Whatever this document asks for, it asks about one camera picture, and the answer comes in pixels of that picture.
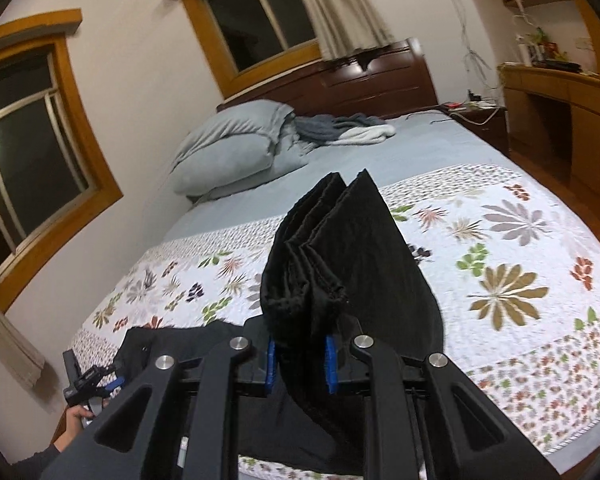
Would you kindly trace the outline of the person's left hand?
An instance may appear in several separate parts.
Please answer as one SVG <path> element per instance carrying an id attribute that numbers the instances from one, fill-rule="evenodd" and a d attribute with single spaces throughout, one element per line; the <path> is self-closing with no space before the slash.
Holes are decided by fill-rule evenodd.
<path id="1" fill-rule="evenodd" d="M 68 448 L 69 444 L 83 430 L 82 422 L 84 419 L 91 420 L 93 418 L 94 414 L 87 408 L 84 408 L 84 406 L 76 405 L 72 408 L 68 408 L 65 414 L 65 431 L 54 442 L 54 447 L 56 450 L 58 452 L 64 452 L 65 449 Z"/>

